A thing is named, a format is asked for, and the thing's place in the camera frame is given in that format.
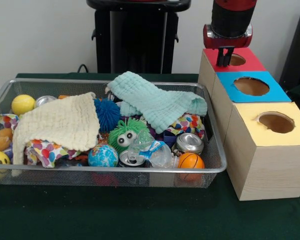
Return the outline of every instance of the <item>basketball stress ball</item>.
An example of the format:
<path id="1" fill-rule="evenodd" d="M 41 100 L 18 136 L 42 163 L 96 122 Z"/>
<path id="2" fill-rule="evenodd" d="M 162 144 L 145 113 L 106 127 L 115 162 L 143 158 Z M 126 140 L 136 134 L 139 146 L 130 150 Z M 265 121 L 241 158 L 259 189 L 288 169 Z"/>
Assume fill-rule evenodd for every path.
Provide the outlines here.
<path id="1" fill-rule="evenodd" d="M 195 153 L 187 152 L 179 158 L 179 169 L 204 169 L 205 163 L 202 158 Z M 186 182 L 194 182 L 202 178 L 202 173 L 180 173 L 179 178 Z"/>

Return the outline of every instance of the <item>white wall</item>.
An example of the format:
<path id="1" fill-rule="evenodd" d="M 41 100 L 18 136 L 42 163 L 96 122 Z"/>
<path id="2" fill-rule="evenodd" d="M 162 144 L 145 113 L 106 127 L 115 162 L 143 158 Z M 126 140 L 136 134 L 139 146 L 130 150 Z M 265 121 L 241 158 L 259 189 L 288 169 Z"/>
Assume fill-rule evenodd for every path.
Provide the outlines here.
<path id="1" fill-rule="evenodd" d="M 202 28 L 213 0 L 192 0 L 179 13 L 172 71 L 197 73 Z M 278 80 L 300 16 L 300 0 L 258 0 L 252 18 L 252 50 Z M 85 0 L 0 0 L 0 86 L 17 73 L 75 72 L 85 63 L 97 70 L 91 41 L 94 10 Z"/>

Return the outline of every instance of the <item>black object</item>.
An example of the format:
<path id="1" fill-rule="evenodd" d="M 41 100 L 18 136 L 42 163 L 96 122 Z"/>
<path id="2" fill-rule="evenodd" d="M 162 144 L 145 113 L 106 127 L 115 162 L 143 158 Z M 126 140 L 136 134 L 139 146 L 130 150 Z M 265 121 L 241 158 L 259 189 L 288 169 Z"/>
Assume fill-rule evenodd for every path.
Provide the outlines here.
<path id="1" fill-rule="evenodd" d="M 171 73 L 178 41 L 176 12 L 188 9 L 191 0 L 86 2 L 96 9 L 92 39 L 98 73 Z"/>
<path id="2" fill-rule="evenodd" d="M 231 56 L 234 53 L 234 47 L 220 47 L 218 49 L 218 57 L 216 59 L 216 65 L 219 67 L 227 67 L 230 64 Z"/>
<path id="3" fill-rule="evenodd" d="M 87 66 L 85 64 L 81 64 L 76 72 L 80 73 L 80 71 L 81 71 L 82 68 L 84 68 L 84 70 L 85 70 L 86 73 L 89 73 L 89 70 L 88 70 L 88 68 L 87 68 Z"/>
<path id="4" fill-rule="evenodd" d="M 300 85 L 300 19 L 294 33 L 279 83 L 286 91 L 290 91 Z"/>
<path id="5" fill-rule="evenodd" d="M 242 2 L 242 0 L 229 0 L 229 2 Z M 219 36 L 224 38 L 238 38 L 245 34 L 252 15 L 255 10 L 257 1 L 250 0 L 251 6 L 247 9 L 242 10 L 241 6 L 230 6 L 227 9 L 227 5 L 221 6 L 218 4 L 220 1 L 213 1 L 212 8 L 212 30 Z"/>

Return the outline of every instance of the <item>circular hole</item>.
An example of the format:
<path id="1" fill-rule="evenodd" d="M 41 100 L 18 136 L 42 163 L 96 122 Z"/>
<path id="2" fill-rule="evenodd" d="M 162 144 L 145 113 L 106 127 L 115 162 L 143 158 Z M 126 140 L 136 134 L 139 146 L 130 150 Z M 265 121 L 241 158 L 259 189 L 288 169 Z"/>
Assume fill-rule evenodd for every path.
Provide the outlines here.
<path id="1" fill-rule="evenodd" d="M 253 77 L 240 77 L 234 81 L 236 88 L 247 95 L 262 96 L 269 92 L 269 86 L 260 79 Z"/>
<path id="2" fill-rule="evenodd" d="M 231 66 L 241 66 L 246 63 L 246 60 L 243 56 L 233 53 L 230 59 Z"/>
<path id="3" fill-rule="evenodd" d="M 294 120 L 279 112 L 262 113 L 258 121 L 268 129 L 279 134 L 289 133 L 295 128 Z"/>

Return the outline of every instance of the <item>yellow tennis ball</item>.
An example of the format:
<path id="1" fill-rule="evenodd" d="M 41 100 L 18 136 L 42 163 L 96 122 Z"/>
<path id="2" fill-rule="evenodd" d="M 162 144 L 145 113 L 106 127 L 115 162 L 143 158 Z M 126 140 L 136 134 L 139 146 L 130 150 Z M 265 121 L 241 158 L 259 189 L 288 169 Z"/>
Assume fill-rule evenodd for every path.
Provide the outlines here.
<path id="1" fill-rule="evenodd" d="M 18 116 L 25 114 L 35 108 L 36 100 L 29 95 L 19 95 L 12 101 L 11 108 L 12 112 Z"/>

